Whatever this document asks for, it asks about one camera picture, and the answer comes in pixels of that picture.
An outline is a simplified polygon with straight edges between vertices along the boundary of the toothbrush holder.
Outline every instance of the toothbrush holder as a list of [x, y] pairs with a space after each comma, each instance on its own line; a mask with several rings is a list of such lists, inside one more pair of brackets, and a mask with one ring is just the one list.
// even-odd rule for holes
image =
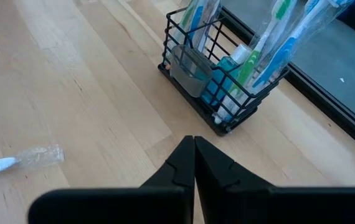
[[[257, 110], [262, 100], [267, 97], [270, 91], [278, 85], [278, 82], [284, 78], [289, 69], [282, 71], [280, 76], [277, 76], [274, 81], [257, 94], [248, 92], [233, 75], [233, 71], [241, 65], [237, 65], [228, 71], [222, 68], [219, 64], [220, 60], [226, 56], [230, 56], [231, 52], [225, 49], [225, 44], [231, 46], [239, 46], [232, 38], [229, 37], [223, 30], [224, 21], [229, 22], [228, 18], [220, 17], [209, 24], [199, 26], [189, 32], [182, 30], [178, 23], [172, 19], [172, 16], [182, 13], [186, 10], [180, 9], [170, 12], [166, 15], [167, 27], [165, 29], [166, 38], [163, 43], [164, 52], [162, 54], [163, 61], [158, 65], [159, 71], [173, 84], [187, 102], [199, 113], [204, 121], [215, 131], [219, 136], [224, 136], [234, 130], [238, 125], [251, 117]], [[193, 32], [206, 28], [215, 29], [212, 35], [207, 35], [208, 43], [203, 52], [198, 51], [197, 46], [193, 46], [190, 36]], [[173, 35], [178, 30], [184, 36], [183, 42], [178, 42]], [[169, 48], [170, 42], [175, 43], [175, 47]], [[239, 103], [226, 89], [225, 83], [233, 83], [242, 91], [245, 96], [245, 102]], [[223, 100], [230, 100], [230, 103], [238, 108], [236, 111], [229, 110], [223, 103]], [[218, 111], [223, 108], [228, 114], [229, 119], [226, 120], [220, 117]]]

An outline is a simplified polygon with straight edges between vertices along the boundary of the wire basket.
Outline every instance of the wire basket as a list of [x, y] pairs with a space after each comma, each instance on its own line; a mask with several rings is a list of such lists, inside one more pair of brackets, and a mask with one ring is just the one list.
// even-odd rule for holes
[[[269, 95], [270, 91], [275, 88], [278, 85], [278, 82], [285, 77], [289, 70], [286, 68], [284, 71], [281, 72], [281, 75], [276, 77], [274, 81], [270, 82], [269, 85], [264, 88], [262, 91], [260, 91], [257, 94], [252, 94], [249, 93], [240, 83], [237, 82], [237, 80], [230, 74], [232, 71], [238, 69], [241, 65], [238, 65], [228, 71], [224, 70], [222, 67], [218, 66], [218, 62], [221, 60], [222, 57], [224, 56], [230, 56], [230, 53], [223, 47], [220, 43], [220, 39], [223, 36], [224, 41], [228, 41], [234, 46], [239, 46], [238, 43], [236, 43], [234, 40], [232, 40], [223, 30], [224, 26], [224, 20], [226, 18], [221, 17], [218, 20], [215, 20], [209, 24], [199, 26], [197, 29], [190, 30], [189, 32], [184, 32], [178, 24], [172, 19], [172, 16], [185, 11], [186, 8], [180, 9], [177, 11], [170, 12], [166, 15], [166, 18], [168, 20], [167, 23], [167, 28], [165, 29], [166, 33], [166, 39], [164, 41], [164, 52], [163, 52], [163, 62], [158, 65], [158, 69], [162, 72], [162, 74], [175, 86], [175, 88], [180, 92], [180, 94], [190, 103], [190, 105], [201, 115], [201, 117], [205, 120], [205, 122], [215, 131], [215, 133], [219, 136], [224, 136], [228, 133], [230, 133], [233, 129], [235, 129], [238, 125], [240, 125], [243, 121], [248, 119], [251, 115], [253, 115], [257, 110], [258, 106], [261, 104], [262, 100]], [[206, 94], [211, 98], [210, 101], [207, 102], [203, 97], [199, 97], [197, 95], [198, 93], [196, 92], [196, 95], [193, 96], [192, 91], [190, 90], [189, 87], [185, 85], [187, 83], [187, 80], [185, 82], [182, 82], [180, 79], [182, 76], [172, 76], [170, 73], [170, 70], [167, 69], [167, 67], [170, 68], [171, 61], [167, 58], [167, 54], [172, 54], [172, 49], [168, 47], [168, 42], [173, 41], [177, 45], [181, 44], [184, 46], [187, 46], [190, 49], [193, 49], [193, 43], [190, 38], [190, 34], [193, 32], [207, 28], [207, 27], [213, 27], [215, 29], [215, 35], [211, 36], [208, 35], [208, 41], [209, 43], [207, 44], [204, 54], [201, 52], [197, 52], [197, 54], [202, 54], [201, 56], [198, 56], [201, 58], [201, 65], [202, 67], [204, 64], [206, 64], [209, 67], [209, 70], [211, 72], [215, 72], [217, 70], [221, 71], [224, 75], [223, 78], [220, 82], [215, 80], [214, 77], [210, 77], [209, 80], [206, 80], [208, 83], [205, 85], [205, 88], [203, 88], [201, 94]], [[171, 29], [177, 29], [179, 32], [181, 32], [182, 35], [184, 35], [184, 43], [179, 43], [171, 34], [170, 31]], [[188, 50], [181, 50], [182, 56], [180, 56], [180, 61], [184, 60], [183, 54], [187, 54], [189, 58], [192, 58], [192, 54], [187, 53]], [[191, 69], [183, 67], [183, 69], [189, 78], [192, 78], [194, 74], [190, 72]], [[237, 87], [245, 94], [247, 95], [247, 99], [243, 103], [239, 103], [230, 93], [229, 90], [226, 90], [223, 87], [223, 83], [226, 81], [232, 82], [234, 85], [237, 85]], [[207, 85], [215, 85], [217, 86], [216, 91], [213, 93], [209, 91], [206, 86]], [[218, 95], [220, 93], [225, 94], [224, 98], [229, 98], [230, 102], [233, 103], [238, 110], [233, 113], [232, 110], [228, 109], [225, 104], [223, 104], [223, 99], [220, 99]], [[229, 115], [229, 119], [226, 118], [221, 118], [220, 115], [218, 114], [218, 110], [220, 108], [223, 108], [224, 111]], [[215, 119], [219, 118], [221, 120], [221, 123], [217, 124], [215, 122]]]

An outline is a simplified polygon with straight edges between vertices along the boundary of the light wood floor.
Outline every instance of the light wood floor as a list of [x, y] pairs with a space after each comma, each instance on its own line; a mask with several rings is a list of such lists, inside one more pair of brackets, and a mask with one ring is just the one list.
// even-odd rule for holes
[[207, 127], [156, 68], [178, 4], [0, 0], [0, 157], [65, 151], [58, 166], [0, 182], [0, 223], [24, 223], [51, 189], [139, 186], [185, 135], [276, 185], [355, 185], [355, 141], [286, 81], [231, 135]]

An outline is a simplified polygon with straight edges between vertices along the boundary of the plastic toothbrush packaging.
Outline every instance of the plastic toothbrush packaging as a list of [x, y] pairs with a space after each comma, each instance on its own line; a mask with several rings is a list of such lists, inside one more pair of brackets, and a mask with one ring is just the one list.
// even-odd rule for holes
[[15, 156], [0, 159], [0, 180], [7, 180], [27, 170], [47, 167], [63, 161], [64, 151], [57, 144], [26, 149]]
[[[276, 0], [269, 17], [251, 41], [253, 49], [241, 67], [237, 81], [249, 93], [256, 95], [269, 86], [294, 57], [295, 52], [330, 22], [337, 18], [353, 0], [309, 0], [305, 6], [297, 0]], [[223, 105], [232, 114], [241, 114], [241, 106], [248, 100], [237, 85], [229, 93], [240, 105], [225, 97]], [[215, 114], [215, 123], [229, 122], [232, 116], [220, 106]]]
[[[179, 27], [184, 32], [190, 32], [191, 30], [208, 24], [218, 18], [221, 9], [221, 0], [192, 0], [184, 12]], [[189, 33], [193, 48], [200, 52], [204, 50], [208, 32], [209, 26]], [[181, 45], [188, 44], [185, 35], [180, 30], [174, 28], [172, 33], [172, 37], [177, 43]], [[170, 39], [168, 41], [168, 48], [173, 49], [177, 43]], [[171, 53], [169, 51], [166, 53], [166, 58], [170, 61]]]

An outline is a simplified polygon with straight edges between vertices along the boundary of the black plastic object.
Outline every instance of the black plastic object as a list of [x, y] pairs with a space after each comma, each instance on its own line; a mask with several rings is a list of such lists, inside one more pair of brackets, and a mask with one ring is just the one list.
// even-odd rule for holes
[[355, 223], [355, 188], [276, 187], [204, 138], [192, 136], [186, 136], [141, 187], [56, 190], [32, 204], [28, 220], [192, 223], [194, 171], [206, 224]]
[[138, 189], [55, 190], [29, 210], [31, 224], [189, 224], [194, 208], [192, 136], [186, 136], [161, 168]]
[[[177, 90], [179, 90], [180, 94], [190, 103], [190, 105], [200, 114], [200, 116], [206, 121], [206, 123], [215, 131], [215, 133], [219, 136], [224, 136], [228, 133], [230, 133], [233, 129], [235, 129], [238, 125], [240, 125], [242, 122], [244, 122], [246, 119], [248, 119], [251, 115], [253, 115], [257, 109], [258, 106], [261, 104], [262, 100], [269, 95], [270, 91], [275, 88], [278, 85], [278, 82], [284, 78], [288, 74], [288, 69], [285, 69], [282, 71], [282, 74], [276, 78], [269, 86], [267, 86], [265, 89], [263, 89], [261, 92], [257, 94], [251, 94], [249, 93], [244, 87], [241, 86], [241, 84], [230, 75], [230, 72], [239, 68], [239, 65], [233, 68], [230, 71], [224, 70], [222, 67], [215, 65], [214, 63], [211, 62], [211, 59], [215, 59], [214, 61], [220, 61], [221, 58], [219, 58], [215, 53], [216, 51], [218, 52], [223, 52], [224, 56], [229, 56], [230, 53], [219, 43], [220, 38], [222, 35], [224, 36], [224, 40], [227, 40], [231, 42], [231, 44], [238, 46], [238, 43], [236, 43], [234, 40], [232, 40], [223, 30], [223, 25], [224, 25], [224, 17], [219, 18], [218, 20], [215, 20], [209, 24], [205, 24], [203, 26], [200, 26], [196, 29], [190, 30], [189, 32], [184, 32], [173, 19], [171, 19], [171, 16], [177, 13], [182, 13], [185, 11], [186, 8], [180, 9], [177, 11], [170, 12], [169, 14], [166, 15], [166, 18], [168, 20], [167, 27], [165, 29], [166, 33], [166, 39], [164, 41], [164, 52], [163, 52], [163, 61], [161, 64], [158, 65], [158, 69], [162, 72], [162, 74], [175, 86]], [[172, 49], [168, 47], [168, 42], [173, 41], [175, 43], [178, 43], [177, 40], [172, 36], [172, 34], [169, 33], [171, 29], [176, 28], [179, 32], [182, 33], [182, 35], [185, 37], [185, 43], [186, 45], [190, 46], [193, 48], [192, 41], [190, 39], [190, 34], [199, 30], [199, 29], [208, 29], [210, 27], [213, 27], [217, 32], [215, 37], [208, 36], [209, 40], [212, 42], [212, 46], [209, 49], [206, 49], [205, 56], [208, 59], [209, 64], [211, 64], [211, 69], [212, 71], [220, 70], [223, 72], [224, 77], [220, 81], [220, 83], [224, 83], [227, 80], [231, 80], [232, 83], [236, 84], [244, 94], [248, 96], [248, 99], [243, 102], [239, 103], [230, 93], [229, 90], [226, 90], [222, 84], [220, 84], [218, 81], [216, 81], [214, 78], [210, 80], [210, 83], [215, 84], [215, 86], [218, 86], [215, 93], [210, 92], [207, 88], [205, 89], [205, 92], [211, 96], [212, 100], [211, 102], [206, 102], [203, 100], [201, 97], [195, 98], [192, 97], [180, 84], [179, 82], [170, 75], [169, 70], [166, 69], [167, 64], [171, 64], [170, 60], [166, 57], [167, 53], [171, 52]], [[218, 99], [216, 96], [218, 93], [225, 93], [225, 97], [229, 97], [232, 102], [238, 107], [237, 112], [233, 113], [233, 111], [229, 110], [225, 105], [222, 104], [223, 99]], [[223, 107], [223, 109], [226, 110], [226, 112], [232, 117], [230, 121], [223, 121], [220, 124], [215, 124], [215, 116], [217, 115], [218, 109]]]

